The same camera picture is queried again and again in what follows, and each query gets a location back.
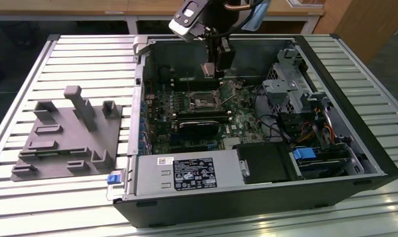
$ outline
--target motherboard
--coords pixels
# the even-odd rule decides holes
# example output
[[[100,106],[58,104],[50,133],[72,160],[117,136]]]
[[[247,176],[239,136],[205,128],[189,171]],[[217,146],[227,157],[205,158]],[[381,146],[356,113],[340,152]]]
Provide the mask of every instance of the motherboard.
[[[223,79],[195,90],[193,80],[151,83],[145,89],[152,154],[229,150],[265,141],[252,103],[256,86]]]

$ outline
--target warning label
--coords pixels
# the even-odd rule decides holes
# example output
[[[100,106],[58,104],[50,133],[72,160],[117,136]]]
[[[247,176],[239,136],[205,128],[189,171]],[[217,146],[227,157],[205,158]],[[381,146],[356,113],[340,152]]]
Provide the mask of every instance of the warning label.
[[[177,191],[217,187],[213,159],[175,160],[173,183]]]
[[[159,157],[159,165],[172,164],[173,157]]]

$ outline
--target blue drive bracket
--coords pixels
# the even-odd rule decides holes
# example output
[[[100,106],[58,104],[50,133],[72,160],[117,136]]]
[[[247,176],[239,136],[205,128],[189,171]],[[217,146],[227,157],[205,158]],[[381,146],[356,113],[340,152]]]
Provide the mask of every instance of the blue drive bracket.
[[[121,170],[113,171],[107,178],[108,185],[120,184],[123,182],[124,172]]]
[[[315,159],[316,158],[313,148],[297,148],[292,153],[293,153],[293,157],[296,159]]]

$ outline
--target slotted aluminum surface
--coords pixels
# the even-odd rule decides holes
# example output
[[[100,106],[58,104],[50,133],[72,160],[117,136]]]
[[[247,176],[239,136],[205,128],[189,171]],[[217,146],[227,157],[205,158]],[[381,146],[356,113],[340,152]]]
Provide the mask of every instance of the slotted aluminum surface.
[[[398,166],[394,100],[366,69],[356,65],[356,58],[337,40],[329,36],[308,36],[307,39]],[[62,96],[70,84],[81,85],[83,96],[93,105],[115,100],[124,106],[116,168],[127,166],[124,154],[135,78],[132,42],[133,36],[62,36],[59,41],[48,42],[28,93],[0,138],[0,236],[342,237],[398,234],[398,180],[378,190],[357,194],[334,207],[156,229],[133,228],[112,207],[105,198],[107,175],[11,182],[11,169],[35,120],[31,111],[36,100],[52,99],[58,107],[71,106]],[[317,77],[309,74],[320,88]]]

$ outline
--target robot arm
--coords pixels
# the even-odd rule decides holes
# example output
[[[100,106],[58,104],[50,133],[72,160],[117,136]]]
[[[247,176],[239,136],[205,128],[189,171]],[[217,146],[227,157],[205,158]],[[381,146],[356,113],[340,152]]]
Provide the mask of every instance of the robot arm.
[[[169,23],[171,30],[187,42],[195,39],[207,42],[208,62],[201,67],[208,77],[224,77],[235,58],[229,35],[249,23],[256,16],[256,7],[264,2],[264,0],[256,0],[251,4],[241,4],[241,1],[187,0]],[[241,11],[249,11],[245,19],[240,19]]]

